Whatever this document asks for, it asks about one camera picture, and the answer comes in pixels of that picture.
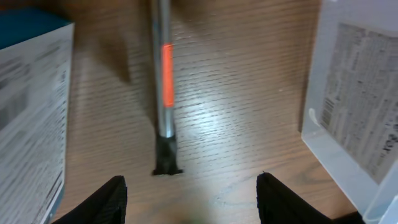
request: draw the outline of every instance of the wooden surface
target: wooden surface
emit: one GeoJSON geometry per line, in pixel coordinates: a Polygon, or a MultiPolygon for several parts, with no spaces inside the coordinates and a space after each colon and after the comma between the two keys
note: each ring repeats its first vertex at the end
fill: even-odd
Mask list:
{"type": "Polygon", "coordinates": [[[57,217],[123,175],[126,223],[259,223],[262,171],[329,217],[354,211],[298,132],[317,0],[173,0],[175,125],[185,170],[174,177],[150,175],[155,90],[147,1],[60,5],[76,35],[57,217]]]}

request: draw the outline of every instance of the orange label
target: orange label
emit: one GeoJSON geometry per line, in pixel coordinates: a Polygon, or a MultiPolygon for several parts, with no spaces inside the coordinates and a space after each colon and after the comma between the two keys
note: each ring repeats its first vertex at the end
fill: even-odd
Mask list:
{"type": "Polygon", "coordinates": [[[165,107],[174,106],[173,86],[173,47],[172,44],[164,44],[162,48],[163,68],[163,104],[165,107]]]}

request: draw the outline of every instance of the orange band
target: orange band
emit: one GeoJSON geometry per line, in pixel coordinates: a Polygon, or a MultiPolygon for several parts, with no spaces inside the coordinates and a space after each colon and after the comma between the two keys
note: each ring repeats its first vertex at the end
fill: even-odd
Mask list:
{"type": "Polygon", "coordinates": [[[172,44],[164,44],[162,48],[162,68],[163,68],[163,104],[170,108],[174,106],[174,86],[173,86],[173,47],[172,44]]]}

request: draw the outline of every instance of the black tip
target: black tip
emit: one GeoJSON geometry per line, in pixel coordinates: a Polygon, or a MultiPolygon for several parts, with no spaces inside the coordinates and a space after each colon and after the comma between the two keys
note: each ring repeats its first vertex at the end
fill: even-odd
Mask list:
{"type": "Polygon", "coordinates": [[[156,169],[152,175],[175,175],[183,170],[177,167],[177,140],[156,135],[156,169]]]}

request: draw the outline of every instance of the metal tool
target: metal tool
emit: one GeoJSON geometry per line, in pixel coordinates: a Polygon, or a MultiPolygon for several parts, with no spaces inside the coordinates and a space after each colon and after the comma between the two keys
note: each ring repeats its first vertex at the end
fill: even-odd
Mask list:
{"type": "Polygon", "coordinates": [[[152,38],[157,93],[156,168],[153,175],[182,173],[177,167],[170,0],[152,0],[152,38]]]}

